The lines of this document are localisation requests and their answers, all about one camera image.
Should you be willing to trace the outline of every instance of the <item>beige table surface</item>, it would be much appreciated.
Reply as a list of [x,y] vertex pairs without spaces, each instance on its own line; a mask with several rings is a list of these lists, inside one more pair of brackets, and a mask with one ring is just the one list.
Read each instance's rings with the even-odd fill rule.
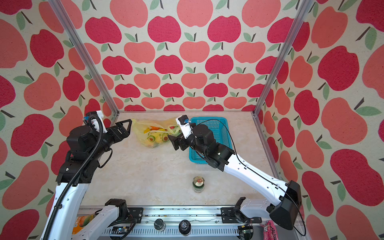
[[[224,117],[238,154],[255,167],[272,175],[250,112],[186,112],[198,116]],[[121,113],[118,121],[129,118],[166,120],[181,113]],[[135,134],[112,145],[113,156],[97,169],[81,205],[104,205],[111,198],[125,199],[127,205],[227,205],[240,197],[264,197],[240,179],[208,164],[189,160],[189,150],[175,151],[170,142],[155,148],[141,145]],[[102,156],[103,163],[109,153]],[[200,175],[205,188],[195,193],[192,180]]]

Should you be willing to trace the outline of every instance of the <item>yellow plastic bag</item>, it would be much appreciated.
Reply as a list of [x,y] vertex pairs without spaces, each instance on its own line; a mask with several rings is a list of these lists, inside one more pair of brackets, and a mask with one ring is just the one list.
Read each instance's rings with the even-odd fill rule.
[[131,129],[139,142],[147,147],[157,147],[169,142],[168,135],[178,136],[181,133],[180,126],[174,118],[164,121],[132,119]]

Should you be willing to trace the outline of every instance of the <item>blue basket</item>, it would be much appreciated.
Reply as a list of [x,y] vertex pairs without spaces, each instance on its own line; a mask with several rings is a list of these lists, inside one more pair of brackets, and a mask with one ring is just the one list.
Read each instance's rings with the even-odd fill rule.
[[[228,128],[228,122],[226,118],[220,118],[220,117],[197,117],[197,118],[191,118],[190,121],[194,122],[196,124],[202,123],[206,120],[210,119],[217,119],[220,120],[222,123],[225,124],[225,126]],[[216,139],[216,142],[226,145],[229,148],[232,148],[231,138],[229,136],[229,133],[221,124],[219,121],[211,120],[203,123],[206,125],[209,129],[212,130],[214,133],[214,137]],[[197,163],[197,164],[207,164],[207,162],[199,157],[197,153],[189,148],[189,160],[191,162]]]

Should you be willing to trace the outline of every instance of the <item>teal plastic basket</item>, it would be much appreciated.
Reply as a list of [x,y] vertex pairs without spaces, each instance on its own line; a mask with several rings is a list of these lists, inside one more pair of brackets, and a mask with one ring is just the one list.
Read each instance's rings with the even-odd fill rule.
[[[221,124],[219,121],[216,121],[214,119],[220,120],[222,123],[225,124],[225,126],[228,128],[228,122],[226,118],[220,118],[220,117],[196,117],[191,118],[190,121],[196,124],[202,123],[206,120],[210,120],[207,122],[204,122],[203,124],[206,125],[213,133],[214,137],[216,139],[216,142],[226,145],[229,148],[232,148],[231,138],[229,136],[229,133]],[[191,162],[197,163],[197,164],[207,164],[207,162],[199,157],[197,153],[189,148],[189,160]]]

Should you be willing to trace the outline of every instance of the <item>wall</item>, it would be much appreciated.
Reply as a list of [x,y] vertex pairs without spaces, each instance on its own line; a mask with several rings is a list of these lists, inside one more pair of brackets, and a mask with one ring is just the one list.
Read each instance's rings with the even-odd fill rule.
[[[76,5],[63,3],[84,25]],[[0,12],[0,239],[40,238],[66,137],[103,98],[48,2],[2,1]]]
[[[114,80],[110,93],[121,111],[250,111],[299,2],[76,4],[84,22],[76,27],[78,34],[100,50],[96,67],[104,80]],[[309,36],[305,31],[303,41]]]
[[313,240],[384,237],[383,8],[318,0],[259,113],[278,171],[302,186]]

